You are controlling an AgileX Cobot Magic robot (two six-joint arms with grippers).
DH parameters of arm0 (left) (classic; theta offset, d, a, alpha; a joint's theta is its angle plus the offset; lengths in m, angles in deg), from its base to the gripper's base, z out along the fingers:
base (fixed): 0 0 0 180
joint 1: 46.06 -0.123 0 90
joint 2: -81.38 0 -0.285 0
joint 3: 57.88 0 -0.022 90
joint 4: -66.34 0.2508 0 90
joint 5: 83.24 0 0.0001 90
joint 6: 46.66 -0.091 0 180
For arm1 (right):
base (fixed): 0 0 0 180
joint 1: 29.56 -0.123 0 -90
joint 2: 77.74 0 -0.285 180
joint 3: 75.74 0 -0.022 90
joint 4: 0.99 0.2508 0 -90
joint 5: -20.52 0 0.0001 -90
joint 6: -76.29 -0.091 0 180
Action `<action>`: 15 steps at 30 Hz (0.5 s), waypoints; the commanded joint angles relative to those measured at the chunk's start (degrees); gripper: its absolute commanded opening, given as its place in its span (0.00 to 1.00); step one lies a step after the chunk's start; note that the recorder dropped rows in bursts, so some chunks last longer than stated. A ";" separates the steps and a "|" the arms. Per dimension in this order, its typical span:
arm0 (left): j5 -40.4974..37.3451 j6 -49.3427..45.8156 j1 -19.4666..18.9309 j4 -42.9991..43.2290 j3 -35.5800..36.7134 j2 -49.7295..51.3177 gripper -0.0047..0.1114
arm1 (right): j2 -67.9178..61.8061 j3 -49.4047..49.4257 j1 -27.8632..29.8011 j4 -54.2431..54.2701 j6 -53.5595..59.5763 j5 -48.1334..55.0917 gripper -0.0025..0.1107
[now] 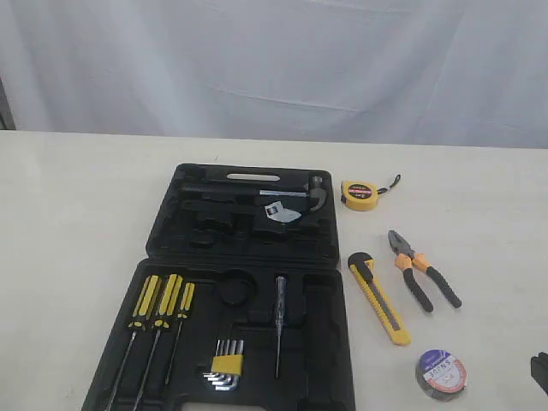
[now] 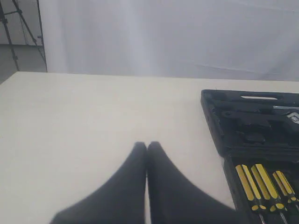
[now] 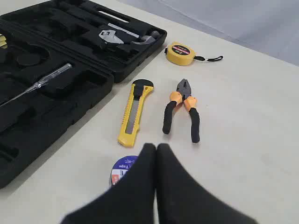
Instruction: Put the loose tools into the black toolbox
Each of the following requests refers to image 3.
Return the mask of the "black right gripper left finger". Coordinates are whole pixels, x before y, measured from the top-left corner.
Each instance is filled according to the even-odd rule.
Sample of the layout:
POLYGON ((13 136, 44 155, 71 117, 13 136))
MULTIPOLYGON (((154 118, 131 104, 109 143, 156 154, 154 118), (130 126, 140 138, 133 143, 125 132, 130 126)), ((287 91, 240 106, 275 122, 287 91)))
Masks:
POLYGON ((130 170, 104 194, 69 213, 63 224, 154 223, 156 147, 146 143, 130 170))

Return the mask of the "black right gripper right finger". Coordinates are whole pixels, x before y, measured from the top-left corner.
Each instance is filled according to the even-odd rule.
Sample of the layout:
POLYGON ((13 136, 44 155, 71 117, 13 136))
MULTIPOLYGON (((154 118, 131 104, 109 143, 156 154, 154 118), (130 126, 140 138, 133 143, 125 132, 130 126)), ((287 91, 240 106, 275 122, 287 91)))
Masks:
POLYGON ((157 147, 156 191, 161 224, 257 223, 197 183, 166 143, 157 147))

